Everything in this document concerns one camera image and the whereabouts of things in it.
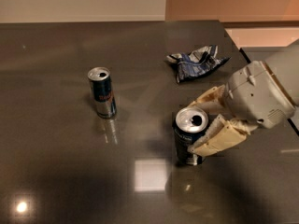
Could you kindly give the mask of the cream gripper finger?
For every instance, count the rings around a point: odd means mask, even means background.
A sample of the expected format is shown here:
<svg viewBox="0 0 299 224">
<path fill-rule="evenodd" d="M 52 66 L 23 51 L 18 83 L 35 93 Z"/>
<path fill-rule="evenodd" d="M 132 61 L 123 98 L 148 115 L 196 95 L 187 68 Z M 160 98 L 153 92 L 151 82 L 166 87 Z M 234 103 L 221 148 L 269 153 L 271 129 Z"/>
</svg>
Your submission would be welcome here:
<svg viewBox="0 0 299 224">
<path fill-rule="evenodd" d="M 227 114 L 228 109 L 224 103 L 224 90 L 224 85 L 212 87 L 192 101 L 188 107 L 198 107 L 211 115 Z"/>
<path fill-rule="evenodd" d="M 201 157 L 214 155 L 242 143 L 258 127 L 258 124 L 250 124 L 245 120 L 227 120 L 223 115 L 218 115 L 205 135 L 189 146 L 188 151 Z"/>
</svg>

